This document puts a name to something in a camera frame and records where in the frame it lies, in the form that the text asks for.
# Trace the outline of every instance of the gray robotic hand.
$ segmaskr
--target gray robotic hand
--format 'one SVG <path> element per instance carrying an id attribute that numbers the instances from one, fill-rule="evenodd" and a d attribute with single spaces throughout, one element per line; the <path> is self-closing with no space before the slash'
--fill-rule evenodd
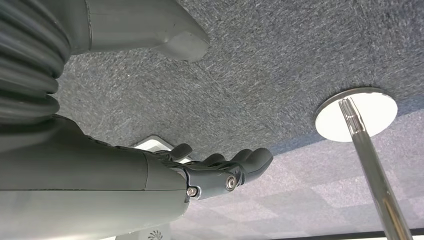
<path id="1" fill-rule="evenodd" d="M 187 196 L 202 200 L 232 192 L 236 187 L 260 177 L 273 160 L 266 148 L 255 151 L 243 149 L 230 161 L 219 153 L 210 155 L 204 161 L 177 163 L 192 152 L 188 144 L 180 144 L 171 151 L 155 152 L 164 156 L 162 164 L 185 176 Z"/>
<path id="2" fill-rule="evenodd" d="M 111 146 L 56 115 L 71 55 L 151 48 L 200 59 L 209 39 L 174 0 L 0 0 L 0 239 L 98 240 L 171 222 L 191 199 L 260 176 L 264 148 L 232 160 Z"/>

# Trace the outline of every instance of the robotic arm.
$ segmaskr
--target robotic arm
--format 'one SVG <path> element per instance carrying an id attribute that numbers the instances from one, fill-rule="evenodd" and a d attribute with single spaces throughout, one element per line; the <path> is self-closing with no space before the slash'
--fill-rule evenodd
<path id="1" fill-rule="evenodd" d="M 111 146 L 56 115 L 71 54 L 149 47 L 201 58 L 209 40 L 174 0 L 0 0 L 0 239 L 98 240 L 173 221 L 233 191 L 273 156 L 176 160 L 192 151 Z"/>

